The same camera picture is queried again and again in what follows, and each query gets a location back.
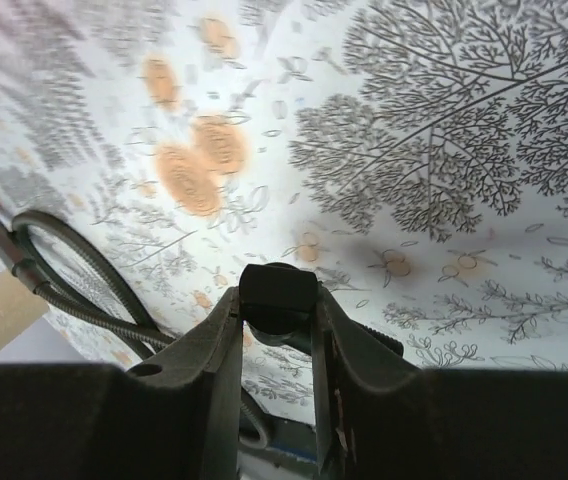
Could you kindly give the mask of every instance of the black cable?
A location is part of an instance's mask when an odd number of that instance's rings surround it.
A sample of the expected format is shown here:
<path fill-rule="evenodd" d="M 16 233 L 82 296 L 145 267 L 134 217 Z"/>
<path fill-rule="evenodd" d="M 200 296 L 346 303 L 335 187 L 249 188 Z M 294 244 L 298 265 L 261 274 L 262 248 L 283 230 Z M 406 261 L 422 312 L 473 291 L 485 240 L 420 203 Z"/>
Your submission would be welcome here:
<path fill-rule="evenodd" d="M 17 243 L 50 282 L 40 284 L 34 291 L 45 301 L 87 323 L 110 330 L 143 360 L 151 357 L 152 352 L 142 342 L 148 343 L 159 351 L 175 341 L 159 331 L 140 299 L 113 265 L 71 227 L 52 215 L 33 210 L 15 216 L 11 223 Z M 30 227 L 41 228 L 57 237 L 78 254 L 104 280 L 138 325 L 130 324 L 108 314 L 64 280 L 37 251 L 31 239 Z M 240 442 L 251 448 L 266 448 L 273 437 L 273 426 L 268 420 L 268 415 L 244 387 L 241 389 L 240 410 L 256 431 L 251 434 L 240 432 Z"/>

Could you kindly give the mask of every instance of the orange circle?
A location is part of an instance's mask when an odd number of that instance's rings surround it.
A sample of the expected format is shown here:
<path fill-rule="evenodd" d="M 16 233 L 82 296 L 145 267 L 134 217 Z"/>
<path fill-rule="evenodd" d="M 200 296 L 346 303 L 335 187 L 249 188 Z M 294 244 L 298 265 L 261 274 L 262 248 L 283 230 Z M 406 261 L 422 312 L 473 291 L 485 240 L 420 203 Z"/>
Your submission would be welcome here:
<path fill-rule="evenodd" d="M 144 81 L 155 103 L 173 111 L 179 104 L 177 78 L 169 63 L 161 57 L 150 56 L 144 61 Z"/>
<path fill-rule="evenodd" d="M 457 277 L 460 274 L 460 271 L 454 265 L 444 265 L 442 267 L 442 275 L 446 275 L 447 277 Z"/>
<path fill-rule="evenodd" d="M 402 263 L 404 260 L 406 260 L 406 255 L 404 255 L 402 252 L 398 252 L 397 250 L 386 250 L 385 252 L 382 253 L 382 257 L 384 258 L 384 261 L 386 263 L 388 262 Z"/>
<path fill-rule="evenodd" d="M 155 153 L 155 168 L 164 188 L 192 214 L 205 217 L 221 208 L 217 187 L 187 147 L 177 144 L 159 146 Z"/>
<path fill-rule="evenodd" d="M 246 140 L 240 129 L 222 115 L 198 117 L 193 125 L 195 148 L 208 170 L 236 173 L 246 163 Z"/>
<path fill-rule="evenodd" d="M 320 256 L 320 252 L 310 245 L 300 245 L 297 248 L 297 256 L 305 262 L 314 262 Z"/>
<path fill-rule="evenodd" d="M 253 337 L 251 336 L 250 333 L 244 332 L 243 338 L 242 338 L 242 344 L 247 348 L 250 347 L 251 345 L 253 345 Z"/>
<path fill-rule="evenodd" d="M 411 273 L 411 266 L 407 262 L 388 262 L 386 270 L 394 277 L 405 277 Z"/>
<path fill-rule="evenodd" d="M 302 235 L 302 241 L 305 245 L 310 245 L 311 247 L 316 247 L 320 244 L 320 239 L 313 232 L 305 232 Z"/>
<path fill-rule="evenodd" d="M 215 282 L 215 285 L 217 285 L 218 287 L 228 285 L 228 280 L 226 280 L 226 277 L 220 273 L 218 273 L 217 275 L 215 275 L 215 277 L 213 277 L 213 281 Z"/>
<path fill-rule="evenodd" d="M 228 25 L 222 20 L 203 18 L 200 22 L 200 35 L 209 49 L 222 58 L 235 59 L 239 56 L 237 39 L 231 35 Z"/>
<path fill-rule="evenodd" d="M 195 302 L 202 308 L 211 308 L 213 306 L 213 302 L 211 302 L 211 299 L 208 298 L 204 292 L 195 290 L 193 292 L 193 297 L 195 297 Z"/>
<path fill-rule="evenodd" d="M 465 268 L 466 270 L 471 270 L 472 268 L 477 267 L 477 259 L 470 255 L 461 255 L 460 258 L 457 259 L 457 263 L 460 264 L 460 267 Z"/>

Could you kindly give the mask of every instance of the patterned fabric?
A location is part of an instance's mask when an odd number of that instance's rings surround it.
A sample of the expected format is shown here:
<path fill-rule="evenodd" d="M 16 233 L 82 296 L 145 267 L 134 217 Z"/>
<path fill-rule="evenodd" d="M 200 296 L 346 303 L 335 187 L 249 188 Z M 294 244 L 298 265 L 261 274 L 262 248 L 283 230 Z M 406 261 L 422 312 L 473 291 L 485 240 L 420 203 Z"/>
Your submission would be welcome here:
<path fill-rule="evenodd" d="M 283 261 L 419 365 L 568 370 L 568 0 L 0 0 L 0 204 L 69 222 L 166 331 Z M 309 359 L 244 353 L 312 423 Z"/>

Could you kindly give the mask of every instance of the botanical print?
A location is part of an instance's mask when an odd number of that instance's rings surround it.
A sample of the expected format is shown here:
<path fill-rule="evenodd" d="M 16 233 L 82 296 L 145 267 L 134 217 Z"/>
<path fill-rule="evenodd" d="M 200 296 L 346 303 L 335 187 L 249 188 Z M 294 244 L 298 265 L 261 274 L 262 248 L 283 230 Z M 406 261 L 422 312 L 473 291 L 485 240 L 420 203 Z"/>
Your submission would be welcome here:
<path fill-rule="evenodd" d="M 221 174 L 242 170 L 248 154 L 246 140 L 237 126 L 223 115 L 200 116 L 193 130 L 195 148 L 208 170 Z"/>
<path fill-rule="evenodd" d="M 421 359 L 424 367 L 445 368 L 457 367 L 465 362 L 484 362 L 484 357 L 477 355 L 477 345 L 458 345 L 451 340 L 442 347 L 434 346 L 430 337 L 416 338 L 412 333 L 406 342 L 415 349 L 415 355 Z"/>
<path fill-rule="evenodd" d="M 554 267 L 553 262 L 544 257 L 535 263 L 547 272 L 556 273 L 556 281 L 568 280 L 568 260 L 564 267 Z M 497 321 L 506 333 L 503 339 L 511 344 L 545 335 L 548 329 L 543 327 L 551 321 L 568 325 L 565 318 L 568 316 L 568 294 L 512 293 L 494 280 L 486 280 L 479 291 L 483 300 L 497 304 L 500 310 L 494 311 L 489 303 L 471 304 L 455 294 L 437 295 L 434 304 L 445 307 L 445 312 L 436 310 L 434 315 L 429 315 L 421 308 L 389 303 L 384 318 L 401 329 L 416 330 L 420 324 L 428 324 L 429 330 L 436 335 L 463 333 L 471 329 L 471 324 Z"/>
<path fill-rule="evenodd" d="M 175 337 L 284 262 L 418 366 L 568 371 L 568 0 L 0 0 L 0 211 L 28 209 Z M 47 320 L 88 359 L 139 361 Z M 242 350 L 259 404 L 312 423 L 310 357 L 247 325 Z"/>
<path fill-rule="evenodd" d="M 17 209 L 36 209 L 54 213 L 65 219 L 70 213 L 66 199 L 53 186 L 51 179 L 36 171 L 23 171 L 17 166 L 0 167 L 2 192 Z"/>
<path fill-rule="evenodd" d="M 368 2 L 343 37 L 360 98 L 297 113 L 290 161 L 312 199 L 363 233 L 390 207 L 402 229 L 438 242 L 476 232 L 480 204 L 512 214 L 526 185 L 559 196 L 568 218 L 562 5 Z"/>
<path fill-rule="evenodd" d="M 49 170 L 95 157 L 102 136 L 82 96 L 82 80 L 94 77 L 76 53 L 86 38 L 56 9 L 41 1 L 8 0 L 0 34 L 12 51 L 0 54 L 0 92 L 9 116 Z"/>
<path fill-rule="evenodd" d="M 202 165 L 199 155 L 187 147 L 160 145 L 155 156 L 160 183 L 186 210 L 206 217 L 220 209 L 217 186 Z"/>
<path fill-rule="evenodd" d="M 178 13 L 173 0 L 136 2 L 73 0 L 77 23 L 90 29 L 118 64 L 132 68 L 147 46 L 168 43 L 173 17 Z"/>
<path fill-rule="evenodd" d="M 526 357 L 491 357 L 493 363 L 504 368 L 529 368 L 536 370 L 560 370 L 568 371 L 568 364 L 556 364 L 548 358 L 539 355 L 530 355 Z"/>
<path fill-rule="evenodd" d="M 151 98 L 160 107 L 173 111 L 179 106 L 177 79 L 166 60 L 148 57 L 144 61 L 144 81 Z"/>

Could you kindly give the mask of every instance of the fern illustration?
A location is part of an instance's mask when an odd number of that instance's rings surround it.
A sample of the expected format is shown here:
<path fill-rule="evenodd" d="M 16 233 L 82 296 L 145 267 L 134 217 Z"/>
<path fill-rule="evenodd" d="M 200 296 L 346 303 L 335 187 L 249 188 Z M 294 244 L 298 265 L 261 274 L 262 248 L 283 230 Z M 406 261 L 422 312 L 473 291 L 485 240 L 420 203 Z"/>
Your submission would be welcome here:
<path fill-rule="evenodd" d="M 88 26 L 91 34 L 123 68 L 135 66 L 151 46 L 168 41 L 177 14 L 175 0 L 74 0 L 78 23 Z"/>
<path fill-rule="evenodd" d="M 0 55 L 6 81 L 0 92 L 9 112 L 26 126 L 28 139 L 49 170 L 95 158 L 101 141 L 82 95 L 82 81 L 93 76 L 75 52 L 82 34 L 40 0 L 10 0 L 10 15 L 0 15 L 0 33 L 15 53 Z"/>
<path fill-rule="evenodd" d="M 478 203 L 513 213 L 529 184 L 565 193 L 568 217 L 568 5 L 501 3 L 372 0 L 357 12 L 344 61 L 364 77 L 362 100 L 300 110 L 290 144 L 322 211 L 366 233 L 390 207 L 405 231 L 444 242 L 476 231 Z"/>
<path fill-rule="evenodd" d="M 18 211 L 41 210 L 62 219 L 71 213 L 64 196 L 41 173 L 23 172 L 14 165 L 0 167 L 0 185 Z"/>

